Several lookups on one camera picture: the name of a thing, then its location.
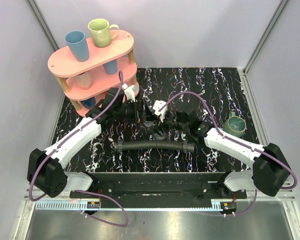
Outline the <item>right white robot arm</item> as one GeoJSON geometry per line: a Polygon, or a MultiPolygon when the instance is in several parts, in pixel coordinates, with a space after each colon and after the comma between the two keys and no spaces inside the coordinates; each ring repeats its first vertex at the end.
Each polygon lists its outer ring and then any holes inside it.
{"type": "Polygon", "coordinates": [[[159,135],[171,129],[182,131],[186,139],[221,151],[249,167],[241,172],[224,174],[217,185],[218,195],[229,198],[239,190],[259,190],[274,197],[290,176],[290,166],[279,146],[255,144],[235,137],[200,120],[192,113],[167,111],[164,116],[151,113],[146,117],[151,130],[159,135]]]}

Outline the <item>clear plastic canister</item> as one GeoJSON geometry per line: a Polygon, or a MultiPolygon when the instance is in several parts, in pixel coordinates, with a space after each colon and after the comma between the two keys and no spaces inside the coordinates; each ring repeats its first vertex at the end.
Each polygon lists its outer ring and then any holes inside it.
{"type": "Polygon", "coordinates": [[[149,130],[149,131],[161,131],[162,130],[162,123],[160,120],[154,120],[154,121],[145,121],[143,125],[149,130]]]}

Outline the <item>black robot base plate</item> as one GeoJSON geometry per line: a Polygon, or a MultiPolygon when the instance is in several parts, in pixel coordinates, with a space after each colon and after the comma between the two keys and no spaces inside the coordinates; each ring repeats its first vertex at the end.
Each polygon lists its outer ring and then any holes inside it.
{"type": "Polygon", "coordinates": [[[117,200],[125,209],[211,208],[212,200],[244,200],[220,185],[223,173],[106,173],[91,174],[94,183],[86,193],[71,191],[71,198],[91,199],[100,193],[117,200]]]}

